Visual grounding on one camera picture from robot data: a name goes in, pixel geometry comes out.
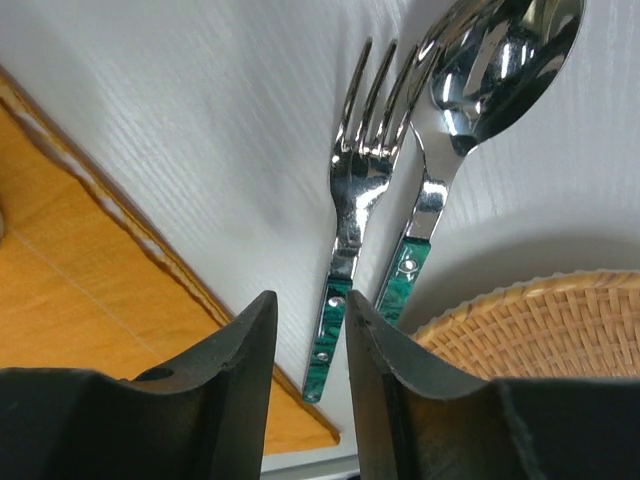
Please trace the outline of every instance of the green marbled handle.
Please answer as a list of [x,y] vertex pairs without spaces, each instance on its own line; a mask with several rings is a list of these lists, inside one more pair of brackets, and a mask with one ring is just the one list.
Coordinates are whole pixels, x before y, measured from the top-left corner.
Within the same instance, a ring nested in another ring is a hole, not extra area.
[[318,403],[322,398],[322,391],[327,381],[329,367],[344,321],[347,292],[351,290],[351,287],[350,280],[338,280],[331,277],[327,280],[322,314],[302,388],[302,398],[307,403]]
[[398,323],[430,250],[428,240],[403,237],[400,241],[378,300],[380,315],[391,325]]

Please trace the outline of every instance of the fork handle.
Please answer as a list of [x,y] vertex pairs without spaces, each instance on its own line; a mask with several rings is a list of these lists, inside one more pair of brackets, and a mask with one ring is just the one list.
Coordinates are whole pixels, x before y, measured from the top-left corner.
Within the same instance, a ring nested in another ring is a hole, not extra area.
[[322,310],[313,339],[307,375],[302,388],[302,398],[307,403],[318,403],[322,398],[329,367],[338,344],[338,337],[344,320],[347,292],[351,290],[351,280],[327,278]]
[[378,299],[378,311],[391,325],[396,325],[422,270],[431,244],[429,240],[403,235]]

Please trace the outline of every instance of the metal fork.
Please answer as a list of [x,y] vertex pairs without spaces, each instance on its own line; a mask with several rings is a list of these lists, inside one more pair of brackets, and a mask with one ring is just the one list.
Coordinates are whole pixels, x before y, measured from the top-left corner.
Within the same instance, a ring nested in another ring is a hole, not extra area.
[[386,100],[375,135],[369,141],[380,89],[397,48],[397,41],[391,41],[367,95],[355,135],[349,138],[347,131],[351,114],[371,45],[372,40],[368,38],[351,78],[330,160],[329,186],[336,209],[337,229],[302,391],[303,399],[309,403],[317,403],[322,397],[342,328],[345,295],[353,285],[365,229],[371,213],[389,186],[411,115],[427,78],[425,75],[420,80],[410,98],[403,98],[402,117],[398,126],[391,129],[400,93],[417,53],[416,45],[407,56]]

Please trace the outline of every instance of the metal spoon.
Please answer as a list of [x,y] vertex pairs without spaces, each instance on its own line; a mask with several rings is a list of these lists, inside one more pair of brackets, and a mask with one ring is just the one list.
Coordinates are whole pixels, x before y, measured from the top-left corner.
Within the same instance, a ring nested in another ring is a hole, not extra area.
[[425,36],[412,80],[431,69],[430,80],[412,126],[428,158],[378,296],[388,322],[397,322],[411,293],[463,160],[524,115],[556,78],[585,1],[459,0]]

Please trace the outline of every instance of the wicker basket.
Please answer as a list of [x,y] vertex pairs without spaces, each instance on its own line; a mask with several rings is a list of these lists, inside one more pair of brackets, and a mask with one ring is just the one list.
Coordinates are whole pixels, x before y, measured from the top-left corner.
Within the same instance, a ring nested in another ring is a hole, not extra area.
[[475,376],[635,376],[640,273],[556,275],[465,303],[413,336]]

